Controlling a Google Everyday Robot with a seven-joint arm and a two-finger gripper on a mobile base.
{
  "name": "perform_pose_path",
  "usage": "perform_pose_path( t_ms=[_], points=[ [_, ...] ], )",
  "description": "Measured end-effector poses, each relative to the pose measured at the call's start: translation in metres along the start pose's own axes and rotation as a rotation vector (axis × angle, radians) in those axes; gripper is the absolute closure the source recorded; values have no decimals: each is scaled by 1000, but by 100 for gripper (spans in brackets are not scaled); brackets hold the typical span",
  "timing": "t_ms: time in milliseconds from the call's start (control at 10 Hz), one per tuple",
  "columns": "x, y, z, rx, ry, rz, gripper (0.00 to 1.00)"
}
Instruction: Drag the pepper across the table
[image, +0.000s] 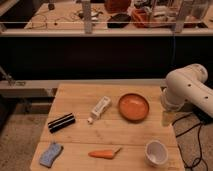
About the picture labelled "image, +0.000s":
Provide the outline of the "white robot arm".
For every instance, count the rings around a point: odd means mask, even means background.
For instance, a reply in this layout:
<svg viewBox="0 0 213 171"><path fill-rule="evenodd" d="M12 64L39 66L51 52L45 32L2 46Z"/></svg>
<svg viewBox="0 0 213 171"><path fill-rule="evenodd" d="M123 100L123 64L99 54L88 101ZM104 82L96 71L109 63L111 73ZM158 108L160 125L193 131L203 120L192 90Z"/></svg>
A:
<svg viewBox="0 0 213 171"><path fill-rule="evenodd" d="M207 87L207 69L201 64L191 64L169 72L166 88L160 100L167 111L180 110L189 101L213 118L213 89Z"/></svg>

